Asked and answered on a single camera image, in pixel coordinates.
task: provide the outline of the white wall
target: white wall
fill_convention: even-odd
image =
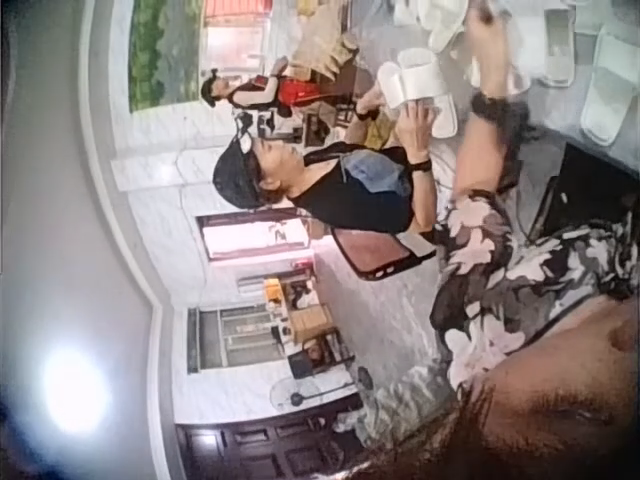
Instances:
[[[267,66],[289,55],[298,33],[295,3],[275,0]],[[278,414],[269,392],[291,373],[286,360],[187,375],[187,308],[221,308],[262,301],[243,298],[236,282],[248,276],[289,270],[297,258],[235,266],[209,263],[196,217],[236,211],[211,184],[215,162],[234,130],[231,109],[203,102],[129,113],[127,62],[133,0],[113,9],[109,91],[115,153],[112,171],[126,192],[142,241],[169,291],[173,325],[173,408],[177,423],[223,423]],[[316,381],[331,389],[350,381],[341,369]],[[330,401],[354,390],[324,398]]]

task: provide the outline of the black wristband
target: black wristband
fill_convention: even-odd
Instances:
[[[477,92],[471,99],[471,111],[478,117],[503,129],[509,101],[506,98],[490,98],[482,92]]]
[[[361,122],[366,122],[367,120],[372,120],[372,121],[375,122],[378,119],[378,116],[380,115],[380,109],[379,108],[376,108],[375,110],[371,110],[371,111],[365,113],[364,115],[361,115],[361,114],[358,113],[358,108],[354,107],[353,112],[356,114],[356,117]]]
[[[425,173],[429,173],[433,168],[433,165],[431,164],[431,158],[428,158],[427,160],[425,160],[424,162],[420,162],[420,163],[410,163],[407,166],[407,171],[412,174],[414,172],[425,172]]]

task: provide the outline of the wooden cabinet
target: wooden cabinet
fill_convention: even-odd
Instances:
[[[297,344],[302,344],[333,327],[333,320],[326,305],[291,310],[289,321],[291,322],[293,341]]]
[[[353,432],[331,429],[341,412],[362,407],[351,395],[321,407],[225,425],[177,425],[182,461],[193,480],[293,480],[354,465],[363,448]]]

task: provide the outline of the wooden door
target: wooden door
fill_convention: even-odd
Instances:
[[[339,472],[363,451],[353,432],[331,430],[338,413],[360,408],[357,395],[300,413],[227,425],[179,425],[187,478],[305,479]]]

